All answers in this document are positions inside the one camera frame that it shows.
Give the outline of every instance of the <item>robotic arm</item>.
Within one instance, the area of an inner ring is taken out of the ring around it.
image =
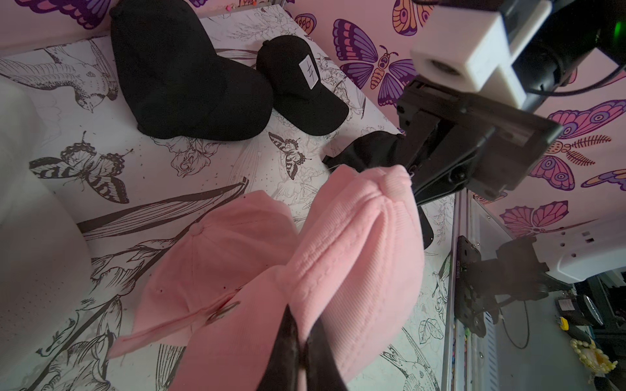
[[[464,187],[494,200],[517,187],[562,131],[532,112],[548,96],[590,91],[624,69],[626,3],[437,4],[411,50],[420,76],[398,101],[401,164],[414,173],[418,205]],[[621,67],[589,88],[555,93],[594,48]]]

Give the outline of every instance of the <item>yellow object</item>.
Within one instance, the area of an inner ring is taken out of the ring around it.
[[[558,325],[561,327],[561,330],[566,332],[567,330],[570,329],[570,324],[567,322],[567,319],[560,317],[558,320],[559,320]]]
[[[587,343],[572,339],[570,346],[572,346],[572,349],[578,355],[580,362],[585,364],[585,366],[596,375],[609,373],[617,366],[617,361],[611,362],[608,356],[595,346],[593,340],[591,343]]]

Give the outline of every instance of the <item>cap button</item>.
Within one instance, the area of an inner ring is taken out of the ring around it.
[[[201,234],[203,230],[203,226],[200,225],[199,223],[193,224],[191,227],[189,227],[189,234],[191,236],[197,236],[199,234]]]

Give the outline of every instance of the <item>cap brim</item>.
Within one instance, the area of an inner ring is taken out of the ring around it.
[[[312,136],[334,132],[343,124],[349,112],[347,104],[325,86],[310,101],[293,95],[276,95],[274,107],[292,124]]]
[[[219,57],[227,87],[220,104],[194,130],[196,137],[239,141],[261,133],[270,120],[274,94],[265,76],[231,59]]]

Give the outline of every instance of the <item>black fabric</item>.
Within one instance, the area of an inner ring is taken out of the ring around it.
[[[326,156],[322,162],[332,171],[340,165],[354,168],[358,172],[374,167],[392,167],[400,162],[403,135],[392,135],[385,131],[375,131],[354,140],[334,158]],[[418,206],[419,222],[422,226],[424,249],[434,239],[433,227],[426,218],[421,206]]]
[[[307,55],[318,78],[313,88],[299,65]],[[303,132],[324,136],[346,120],[348,106],[321,83],[315,57],[304,39],[288,35],[263,42],[257,69],[272,84],[274,108]]]
[[[235,141],[265,128],[271,85],[218,56],[184,0],[121,0],[110,14],[120,88],[142,133]]]

